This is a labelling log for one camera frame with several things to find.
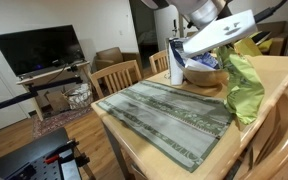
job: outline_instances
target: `gray table runner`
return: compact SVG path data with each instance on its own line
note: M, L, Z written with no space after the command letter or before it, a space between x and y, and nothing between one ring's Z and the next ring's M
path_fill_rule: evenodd
M141 81L97 103L193 172L232 121L223 100Z

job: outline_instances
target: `tv stand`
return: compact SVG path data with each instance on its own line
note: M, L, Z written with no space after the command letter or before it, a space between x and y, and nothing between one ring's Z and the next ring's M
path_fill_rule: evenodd
M70 72L64 73L64 71L66 71L67 69L70 68L70 66L67 66L63 70L63 73L62 73L63 75L61 74L54 81L66 79L65 75L67 77L67 76L72 76L75 73L78 73L79 76L82 78L82 80L84 82L90 82L91 81L90 80L90 75L91 75L90 62L84 60L81 63L77 63L75 65L77 67L77 72L71 72L70 71ZM40 75L36 75L36 76L30 77L30 78L21 79L16 84L17 85L22 85L25 88L25 90L27 92L29 92L28 85L30 85L30 84L33 84L34 86L43 85L46 82L48 82L50 79L55 77L58 73L61 73L62 69L63 68L57 69L57 70L54 70L54 71L50 71L50 72L47 72L47 73L43 73L43 74L40 74ZM33 103L33 105L35 107L35 110L36 110L36 113L37 113L38 117L40 118L41 121L43 121L44 120L43 112L41 110L41 107L38 105L36 98L31 98L31 100L32 100L32 103Z

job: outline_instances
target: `plastic bag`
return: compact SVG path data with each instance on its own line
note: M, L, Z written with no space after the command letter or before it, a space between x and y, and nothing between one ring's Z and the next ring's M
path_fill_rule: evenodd
M224 69L229 72L226 108L235 113L243 124L250 124L257 118L257 112L264 97L264 87L251 63L233 48L226 46L216 50Z

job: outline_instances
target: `wooden bowl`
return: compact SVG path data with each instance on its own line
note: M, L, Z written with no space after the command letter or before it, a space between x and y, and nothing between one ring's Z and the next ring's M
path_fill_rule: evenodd
M216 86L225 83L228 73L222 69L215 71L194 71L182 68L183 74L188 81L197 86Z

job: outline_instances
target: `television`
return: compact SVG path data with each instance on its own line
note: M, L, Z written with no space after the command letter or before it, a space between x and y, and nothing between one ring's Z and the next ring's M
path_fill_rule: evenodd
M85 60L72 25L1 34L0 51L21 79Z

